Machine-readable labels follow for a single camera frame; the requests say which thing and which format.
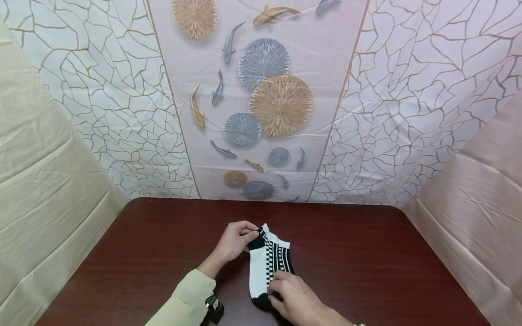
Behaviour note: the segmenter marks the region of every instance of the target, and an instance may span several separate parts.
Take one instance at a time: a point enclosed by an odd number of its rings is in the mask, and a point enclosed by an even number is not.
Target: circular pattern
[[[251,92],[263,80],[290,71],[287,49],[274,39],[257,39],[246,46],[239,58],[239,79]]]
[[[235,113],[225,121],[223,135],[233,145],[250,146],[261,138],[261,124],[250,113]]]
[[[214,0],[172,0],[172,15],[177,28],[191,40],[206,39],[216,27]]]
[[[301,129],[312,112],[312,92],[296,76],[279,75],[262,81],[250,96],[248,111],[267,137],[284,137]]]
[[[248,181],[246,174],[241,171],[228,171],[223,175],[223,179],[232,188],[239,188]]]
[[[274,185],[264,181],[250,181],[241,188],[241,194],[250,200],[267,200],[276,193]]]
[[[284,147],[276,147],[268,155],[268,164],[272,166],[283,166],[288,163],[290,152]]]

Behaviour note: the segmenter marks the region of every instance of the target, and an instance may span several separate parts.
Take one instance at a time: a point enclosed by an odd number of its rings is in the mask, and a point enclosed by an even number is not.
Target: koi fish
[[[218,71],[219,85],[215,92],[212,92],[212,105],[218,105],[219,101],[223,99],[223,74],[221,69]]]
[[[235,32],[238,30],[239,27],[241,27],[246,21],[242,22],[241,24],[238,24],[236,27],[234,27],[230,33],[227,36],[227,39],[225,40],[225,45],[223,46],[223,60],[225,61],[225,64],[229,64],[230,60],[232,59],[232,54],[234,54],[235,49],[233,49],[232,42],[234,41],[234,35]]]
[[[297,162],[297,171],[300,171],[303,169],[304,167],[304,163],[306,162],[306,153],[304,152],[304,150],[301,148],[301,159]]]
[[[199,128],[205,129],[205,115],[201,114],[201,112],[199,111],[199,108],[197,107],[197,103],[196,103],[196,95],[197,95],[198,89],[199,89],[199,85],[196,87],[196,89],[194,90],[194,93],[192,93],[192,96],[191,96],[192,119],[194,119],[194,121],[196,122],[196,124],[198,125]]]
[[[274,7],[268,9],[268,5],[265,5],[264,10],[254,18],[254,26],[261,26],[268,22],[272,22],[277,16],[280,16],[284,13],[292,13],[294,15],[300,15],[301,12],[294,8],[289,7]]]
[[[320,16],[327,12],[328,10],[332,9],[335,6],[338,6],[341,4],[341,0],[321,0],[319,5],[317,6],[317,9],[315,9],[315,14],[317,16]]]
[[[214,143],[213,140],[210,141],[210,143],[212,144],[212,146],[221,154],[223,155],[226,159],[237,159],[238,156],[234,153],[232,153],[230,151],[230,149],[227,149],[227,150],[224,150],[223,148],[219,148],[216,146],[216,143]]]
[[[257,170],[259,170],[261,172],[265,171],[265,169],[263,169],[259,163],[250,162],[248,159],[245,160],[245,163],[249,164],[250,166],[252,166],[253,168],[255,168],[255,169],[257,169]]]
[[[283,178],[283,189],[288,189],[288,187],[290,186],[290,183],[288,182],[288,180],[280,174],[278,174],[278,176]]]
[[[295,202],[299,200],[299,196],[297,196],[295,199],[285,200],[284,202]]]

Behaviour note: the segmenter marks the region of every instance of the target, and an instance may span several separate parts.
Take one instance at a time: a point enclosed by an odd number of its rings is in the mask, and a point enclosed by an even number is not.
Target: gold fish print
[[[268,22],[272,22],[274,18],[284,13],[292,13],[294,15],[300,15],[301,12],[294,8],[289,7],[274,7],[268,9],[268,5],[265,5],[265,9],[256,18],[254,18],[254,26],[260,26]]]
[[[259,163],[253,163],[253,162],[250,162],[248,159],[245,160],[245,163],[246,163],[246,164],[249,164],[249,165],[252,166],[253,168],[258,169],[258,170],[261,171],[261,172],[264,172],[264,171],[265,171],[265,169],[263,169]]]
[[[197,95],[198,89],[199,89],[199,85],[196,87],[196,89],[194,90],[194,93],[192,93],[192,97],[191,97],[192,119],[194,119],[194,121],[196,122],[198,127],[200,127],[201,129],[205,129],[205,115],[201,114],[201,112],[199,111],[199,108],[197,107],[197,103],[196,103],[196,95]]]

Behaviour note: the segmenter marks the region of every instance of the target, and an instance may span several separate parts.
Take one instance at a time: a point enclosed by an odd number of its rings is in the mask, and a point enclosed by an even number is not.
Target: beige fabric panel
[[[0,325],[34,324],[126,204],[0,21]]]
[[[404,211],[494,326],[522,320],[522,93]]]

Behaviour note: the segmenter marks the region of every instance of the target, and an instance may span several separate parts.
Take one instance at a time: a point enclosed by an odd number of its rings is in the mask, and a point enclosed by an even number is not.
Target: gray circle
[[[250,146],[261,138],[261,124],[253,114],[235,113],[225,121],[223,135],[232,145]]]
[[[241,194],[250,200],[267,200],[276,193],[274,185],[264,181],[250,181],[241,187]]]
[[[251,92],[263,80],[290,71],[287,49],[274,39],[257,39],[246,46],[239,58],[239,79]]]
[[[288,163],[290,152],[284,147],[276,147],[268,155],[268,164],[272,166],[283,166]]]

